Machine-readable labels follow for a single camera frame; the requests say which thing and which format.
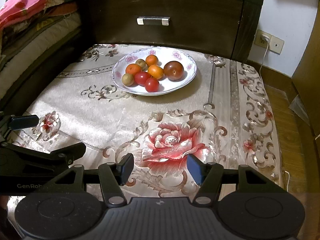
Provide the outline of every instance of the red cherry tomato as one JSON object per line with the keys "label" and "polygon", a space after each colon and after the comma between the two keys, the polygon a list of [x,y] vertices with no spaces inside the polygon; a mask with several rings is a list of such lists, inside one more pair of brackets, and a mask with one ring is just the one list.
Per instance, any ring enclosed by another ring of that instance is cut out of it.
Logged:
{"label": "red cherry tomato", "polygon": [[139,72],[134,75],[134,81],[138,84],[144,87],[144,84],[146,83],[147,79],[150,78],[151,75],[148,72]]}
{"label": "red cherry tomato", "polygon": [[157,92],[159,89],[159,81],[155,78],[148,78],[144,86],[149,93]]}

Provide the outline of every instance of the silver handle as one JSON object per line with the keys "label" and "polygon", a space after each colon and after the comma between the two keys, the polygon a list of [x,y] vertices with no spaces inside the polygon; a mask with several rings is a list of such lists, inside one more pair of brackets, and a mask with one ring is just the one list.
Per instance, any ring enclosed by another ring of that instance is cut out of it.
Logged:
{"label": "silver handle", "polygon": [[138,17],[138,25],[169,25],[170,17]]}

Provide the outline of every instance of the wooden floor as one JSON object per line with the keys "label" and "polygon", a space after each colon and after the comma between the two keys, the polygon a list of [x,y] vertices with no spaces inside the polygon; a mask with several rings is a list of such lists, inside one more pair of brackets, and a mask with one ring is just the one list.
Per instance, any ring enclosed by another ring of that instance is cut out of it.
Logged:
{"label": "wooden floor", "polygon": [[265,85],[265,89],[276,123],[284,169],[290,173],[288,191],[301,201],[306,210],[305,223],[298,239],[319,240],[319,164],[312,149],[314,142],[311,129],[288,108],[289,101],[284,91],[268,85]]}

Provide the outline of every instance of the large brown fruit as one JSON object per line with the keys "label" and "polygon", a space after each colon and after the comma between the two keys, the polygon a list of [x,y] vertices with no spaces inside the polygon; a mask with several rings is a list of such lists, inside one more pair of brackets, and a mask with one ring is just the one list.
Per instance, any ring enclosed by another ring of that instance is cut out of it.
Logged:
{"label": "large brown fruit", "polygon": [[169,61],[164,65],[164,74],[170,80],[177,80],[183,76],[184,68],[178,61]]}

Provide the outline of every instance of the floral plate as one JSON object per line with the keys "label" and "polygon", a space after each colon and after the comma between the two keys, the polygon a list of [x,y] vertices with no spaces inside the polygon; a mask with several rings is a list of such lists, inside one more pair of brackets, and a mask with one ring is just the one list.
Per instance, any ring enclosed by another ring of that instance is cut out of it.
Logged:
{"label": "floral plate", "polygon": [[[168,78],[163,76],[163,78],[159,80],[159,83],[160,83],[159,91],[153,92],[153,93],[147,92],[144,87],[139,86],[136,83],[129,87],[122,84],[121,77],[123,74],[125,74],[126,67],[131,63],[135,63],[136,60],[139,58],[142,58],[143,60],[145,60],[146,57],[151,54],[156,55],[158,57],[159,59],[158,65],[162,68],[169,61],[173,61],[173,60],[179,61],[184,67],[183,76],[176,81],[170,81]],[[159,95],[168,94],[170,92],[173,92],[189,84],[196,76],[196,72],[197,72],[196,63],[190,55],[178,49],[173,49],[173,48],[149,47],[149,48],[139,49],[131,54],[128,54],[122,57],[113,67],[111,76],[116,86],[121,88],[124,91],[127,91],[132,94],[136,94],[136,95],[159,96]]]}

